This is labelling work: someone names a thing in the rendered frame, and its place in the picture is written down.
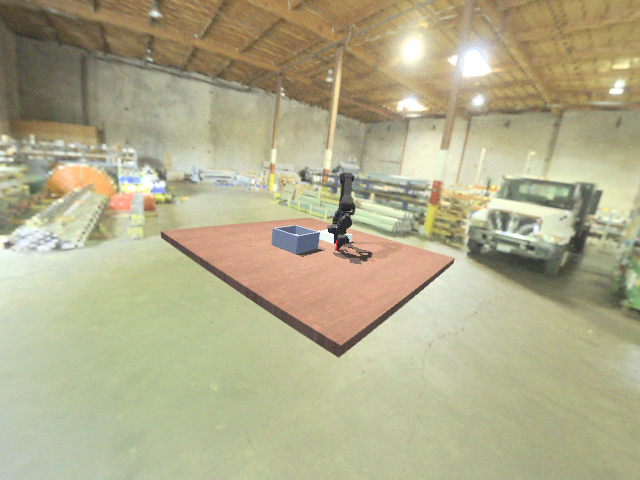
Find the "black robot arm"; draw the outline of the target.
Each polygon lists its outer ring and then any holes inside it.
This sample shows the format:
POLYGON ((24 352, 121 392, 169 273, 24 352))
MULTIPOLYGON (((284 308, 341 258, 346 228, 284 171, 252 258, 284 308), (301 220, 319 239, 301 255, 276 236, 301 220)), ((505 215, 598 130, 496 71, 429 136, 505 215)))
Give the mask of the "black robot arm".
POLYGON ((343 228, 350 228, 352 226, 351 215, 355 213, 355 203, 351 196, 352 194, 352 181, 354 181, 352 173, 342 172, 340 174, 340 182, 342 185, 340 201, 338 210, 335 212, 332 224, 328 225, 328 233, 340 233, 340 225, 337 225, 337 221, 341 222, 343 228), (352 212, 350 212, 352 210, 352 212), (335 223, 334 223, 335 222, 335 223))

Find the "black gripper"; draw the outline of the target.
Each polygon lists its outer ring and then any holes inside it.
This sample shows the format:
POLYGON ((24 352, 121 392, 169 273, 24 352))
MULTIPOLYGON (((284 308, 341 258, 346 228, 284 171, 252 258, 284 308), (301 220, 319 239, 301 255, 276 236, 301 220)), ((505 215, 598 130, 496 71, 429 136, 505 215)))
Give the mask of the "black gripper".
POLYGON ((337 225, 340 225, 340 233, 338 234, 337 232, 333 233, 334 234, 334 244, 336 244, 337 242, 337 250, 339 250, 345 243, 349 243, 349 238, 344 235, 347 234, 346 230, 347 228, 343 228, 341 225, 341 222, 337 221, 337 225))

